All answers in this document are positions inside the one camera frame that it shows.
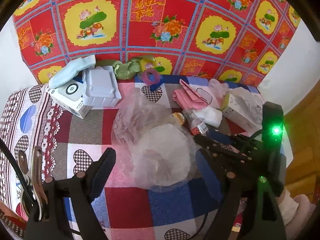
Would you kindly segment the person's right hand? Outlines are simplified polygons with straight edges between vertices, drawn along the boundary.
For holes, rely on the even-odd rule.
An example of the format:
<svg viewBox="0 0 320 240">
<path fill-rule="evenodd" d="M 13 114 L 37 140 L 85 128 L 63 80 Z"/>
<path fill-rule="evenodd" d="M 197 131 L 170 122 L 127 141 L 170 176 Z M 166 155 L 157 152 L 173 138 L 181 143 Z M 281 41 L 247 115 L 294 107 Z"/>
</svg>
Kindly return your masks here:
<svg viewBox="0 0 320 240">
<path fill-rule="evenodd" d="M 277 202 L 287 230 L 303 228 L 316 208 L 306 195 L 300 194 L 292 198 L 287 189 L 284 189 Z"/>
</svg>

